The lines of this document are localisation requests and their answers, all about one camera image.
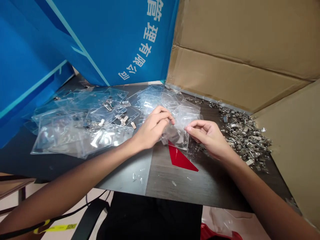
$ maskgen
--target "cardboard flap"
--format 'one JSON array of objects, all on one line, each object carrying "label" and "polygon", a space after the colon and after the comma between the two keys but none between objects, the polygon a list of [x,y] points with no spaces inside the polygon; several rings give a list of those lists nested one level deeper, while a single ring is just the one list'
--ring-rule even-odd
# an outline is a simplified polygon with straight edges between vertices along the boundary
[{"label": "cardboard flap", "polygon": [[315,80],[319,29],[317,0],[181,0],[175,44]]},{"label": "cardboard flap", "polygon": [[167,82],[252,113],[309,83],[177,46],[171,52]]}]

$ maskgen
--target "wrist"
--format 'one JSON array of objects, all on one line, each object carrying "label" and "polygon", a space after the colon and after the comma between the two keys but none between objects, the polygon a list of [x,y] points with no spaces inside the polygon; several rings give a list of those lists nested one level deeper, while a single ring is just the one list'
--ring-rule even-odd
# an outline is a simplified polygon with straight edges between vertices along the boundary
[{"label": "wrist", "polygon": [[128,142],[128,147],[129,147],[130,151],[133,152],[133,155],[136,155],[139,152],[141,152],[142,150],[144,150],[142,148],[141,141],[139,141],[139,139],[136,138],[135,136],[128,139],[127,142]]}]

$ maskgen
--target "red plastic sheet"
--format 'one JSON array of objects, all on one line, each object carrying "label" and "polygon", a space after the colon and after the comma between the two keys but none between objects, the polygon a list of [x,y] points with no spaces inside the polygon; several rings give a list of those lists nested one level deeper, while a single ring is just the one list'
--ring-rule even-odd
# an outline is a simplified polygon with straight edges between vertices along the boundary
[{"label": "red plastic sheet", "polygon": [[169,152],[172,165],[196,172],[199,171],[178,148],[169,146]]}]

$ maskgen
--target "dark wooden table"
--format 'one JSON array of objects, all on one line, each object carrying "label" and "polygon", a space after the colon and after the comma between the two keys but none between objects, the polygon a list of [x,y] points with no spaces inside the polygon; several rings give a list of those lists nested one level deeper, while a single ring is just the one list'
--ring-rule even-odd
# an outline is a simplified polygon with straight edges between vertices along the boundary
[{"label": "dark wooden table", "polygon": [[[217,108],[210,108],[207,102],[199,106],[204,120],[214,121],[220,128],[222,127],[224,123],[221,121]],[[153,149],[146,196],[238,211],[252,211],[233,180],[217,160],[206,156],[201,151],[194,155],[189,155],[184,150],[181,152],[199,171],[195,172],[172,165],[168,146],[157,143]],[[274,161],[267,161],[267,167],[269,174],[263,172],[257,174],[281,198],[291,199],[290,191]]]},{"label": "dark wooden table", "polygon": [[[80,88],[79,78],[79,76],[74,77],[64,88],[71,90]],[[129,91],[129,95],[132,95],[144,89],[146,85],[116,86],[116,88]],[[200,106],[205,120],[215,121],[222,126],[217,109],[212,109],[207,104]],[[22,127],[11,141],[0,149],[0,172],[52,181],[86,161],[63,154],[30,155],[35,139],[36,136]],[[100,150],[90,155],[88,159],[109,149],[111,148]],[[128,159],[96,187],[238,211],[252,211],[218,161],[209,158],[203,152],[197,152],[193,156],[186,154],[186,151],[182,152],[199,169],[198,172],[173,166],[168,146],[158,143],[153,151],[146,150]],[[290,199],[291,194],[273,160],[267,162],[267,167],[270,174],[258,173],[258,175],[281,198]],[[134,180],[133,174],[141,175],[143,181]]]}]

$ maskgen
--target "cardboard box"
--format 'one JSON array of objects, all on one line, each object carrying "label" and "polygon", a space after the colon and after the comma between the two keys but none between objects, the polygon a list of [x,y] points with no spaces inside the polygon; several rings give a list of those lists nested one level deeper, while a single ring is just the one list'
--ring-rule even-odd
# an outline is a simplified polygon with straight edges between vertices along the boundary
[{"label": "cardboard box", "polygon": [[257,112],[272,157],[305,218],[320,228],[320,81]]},{"label": "cardboard box", "polygon": [[319,29],[314,0],[182,0],[167,82],[257,112],[319,78]]},{"label": "cardboard box", "polygon": [[316,0],[181,0],[167,82],[256,113],[304,217],[320,228]]},{"label": "cardboard box", "polygon": [[251,113],[310,83],[181,47],[171,51],[167,82]]}]

